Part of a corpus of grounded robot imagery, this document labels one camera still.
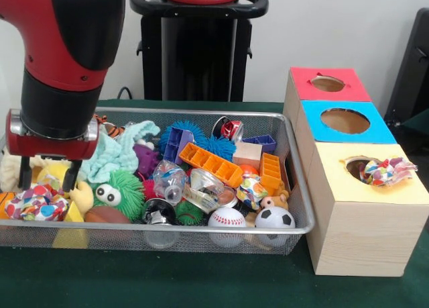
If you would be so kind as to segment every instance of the blue spiky ball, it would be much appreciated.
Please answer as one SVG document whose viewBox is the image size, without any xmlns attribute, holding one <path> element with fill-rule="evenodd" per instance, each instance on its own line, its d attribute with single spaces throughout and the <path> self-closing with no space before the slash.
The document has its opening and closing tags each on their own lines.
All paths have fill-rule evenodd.
<svg viewBox="0 0 429 308">
<path fill-rule="evenodd" d="M 205 139 L 200 147 L 229 162 L 233 161 L 233 154 L 237 150 L 233 142 L 224 137 L 216 138 L 214 136 L 211 136 L 210 139 Z"/>
<path fill-rule="evenodd" d="M 194 134 L 194 141 L 197 146 L 202 147 L 201 144 L 207 140 L 204 132 L 202 132 L 201 128 L 199 128 L 195 123 L 190 121 L 176 121 L 167 127 L 165 132 L 161 135 L 160 141 L 158 142 L 158 148 L 162 154 L 166 151 L 168 138 L 170 137 L 170 132 L 172 131 L 173 127 L 181 130 L 189 130 L 192 132 Z"/>
</svg>

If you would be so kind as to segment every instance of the orange plastic block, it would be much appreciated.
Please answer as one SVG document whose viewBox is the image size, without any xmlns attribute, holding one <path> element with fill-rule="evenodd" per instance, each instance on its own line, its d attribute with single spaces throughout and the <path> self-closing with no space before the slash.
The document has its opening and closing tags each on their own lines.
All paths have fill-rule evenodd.
<svg viewBox="0 0 429 308">
<path fill-rule="evenodd" d="M 277 156 L 264 152 L 262 154 L 259 175 L 261 176 L 262 186 L 267 190 L 268 194 L 272 196 L 279 188 L 282 181 L 280 159 Z"/>
<path fill-rule="evenodd" d="M 193 167 L 207 170 L 234 189 L 243 182 L 243 170 L 239 166 L 190 142 L 187 143 L 179 157 Z"/>
<path fill-rule="evenodd" d="M 15 198 L 16 193 L 0 193 L 0 219 L 9 219 L 5 212 L 7 201 Z"/>
</svg>

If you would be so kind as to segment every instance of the purple plush toy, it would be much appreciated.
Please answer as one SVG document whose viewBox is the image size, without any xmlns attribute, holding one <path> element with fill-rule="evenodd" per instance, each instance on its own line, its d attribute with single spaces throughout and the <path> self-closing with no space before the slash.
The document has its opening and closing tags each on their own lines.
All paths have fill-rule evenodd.
<svg viewBox="0 0 429 308">
<path fill-rule="evenodd" d="M 148 179 L 160 162 L 158 160 L 159 152 L 154 152 L 152 149 L 139 144 L 134 145 L 133 149 L 139 159 L 137 172 Z"/>
</svg>

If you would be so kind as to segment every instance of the wire mesh basket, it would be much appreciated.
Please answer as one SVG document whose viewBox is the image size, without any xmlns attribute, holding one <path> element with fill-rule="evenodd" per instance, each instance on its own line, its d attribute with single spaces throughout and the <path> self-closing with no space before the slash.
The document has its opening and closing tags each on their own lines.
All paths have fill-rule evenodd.
<svg viewBox="0 0 429 308">
<path fill-rule="evenodd" d="M 281 160 L 282 179 L 290 190 L 289 211 L 296 227 L 259 229 L 0 220 L 0 246 L 287 255 L 301 236 L 313 228 L 314 213 L 294 134 L 289 120 L 283 115 L 130 108 L 98 108 L 97 113 L 106 115 L 109 122 L 117 125 L 152 120 L 161 132 L 175 121 L 189 120 L 200 126 L 207 136 L 211 135 L 213 124 L 219 117 L 227 115 L 243 122 L 244 138 L 269 134 L 277 142 L 274 154 Z M 241 202 L 235 208 L 243 214 L 247 212 Z M 213 242 L 219 238 L 223 246 Z"/>
</svg>

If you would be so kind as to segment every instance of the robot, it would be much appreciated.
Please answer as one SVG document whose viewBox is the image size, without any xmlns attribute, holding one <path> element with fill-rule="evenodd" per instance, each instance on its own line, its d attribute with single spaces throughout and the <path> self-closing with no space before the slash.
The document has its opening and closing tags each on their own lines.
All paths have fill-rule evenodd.
<svg viewBox="0 0 429 308">
<path fill-rule="evenodd" d="M 0 0 L 0 19 L 25 46 L 21 110 L 10 110 L 6 121 L 9 152 L 22 156 L 19 187 L 29 188 L 36 154 L 71 160 L 63 189 L 75 185 L 97 147 L 92 117 L 124 16 L 125 0 Z"/>
</svg>

